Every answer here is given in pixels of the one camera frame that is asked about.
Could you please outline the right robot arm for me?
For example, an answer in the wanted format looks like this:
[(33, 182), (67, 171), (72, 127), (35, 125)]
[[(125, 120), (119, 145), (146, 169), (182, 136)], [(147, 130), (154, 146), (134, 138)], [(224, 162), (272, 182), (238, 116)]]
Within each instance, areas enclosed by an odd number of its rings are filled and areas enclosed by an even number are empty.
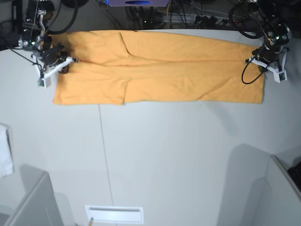
[(51, 72), (68, 57), (64, 45), (53, 43), (49, 34), (49, 21), (55, 13), (50, 0), (30, 0), (26, 8), (19, 46), (32, 52), (33, 63), (40, 77)]

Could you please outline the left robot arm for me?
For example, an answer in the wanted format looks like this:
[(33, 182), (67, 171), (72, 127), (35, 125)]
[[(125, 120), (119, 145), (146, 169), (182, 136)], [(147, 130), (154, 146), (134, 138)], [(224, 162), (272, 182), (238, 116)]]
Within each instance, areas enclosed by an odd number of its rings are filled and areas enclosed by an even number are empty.
[[(247, 34), (242, 26), (234, 22), (234, 13), (240, 12), (247, 20), (255, 25), (255, 35)], [(264, 63), (261, 68), (267, 70), (268, 66), (276, 65), (279, 72), (285, 71), (285, 61), (288, 48), (285, 47), (292, 38), (292, 33), (278, 16), (275, 3), (270, 0), (241, 0), (234, 4), (229, 11), (230, 24), (243, 36), (249, 39), (263, 38), (263, 44), (252, 52), (251, 59), (246, 64), (259, 61)]]

